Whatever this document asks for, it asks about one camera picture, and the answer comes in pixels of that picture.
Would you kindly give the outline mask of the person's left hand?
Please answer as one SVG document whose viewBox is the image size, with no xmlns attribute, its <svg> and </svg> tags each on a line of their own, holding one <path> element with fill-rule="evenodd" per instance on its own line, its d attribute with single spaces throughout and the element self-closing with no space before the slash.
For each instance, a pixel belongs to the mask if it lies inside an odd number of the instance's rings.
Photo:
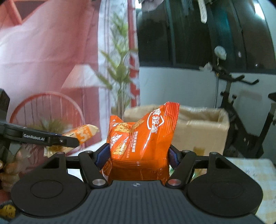
<svg viewBox="0 0 276 224">
<path fill-rule="evenodd" d="M 10 192 L 14 184 L 20 180 L 19 173 L 23 167 L 23 160 L 23 150 L 20 149 L 13 162 L 4 164 L 1 161 L 1 169 L 3 170 L 1 172 L 1 187 L 4 191 Z"/>
</svg>

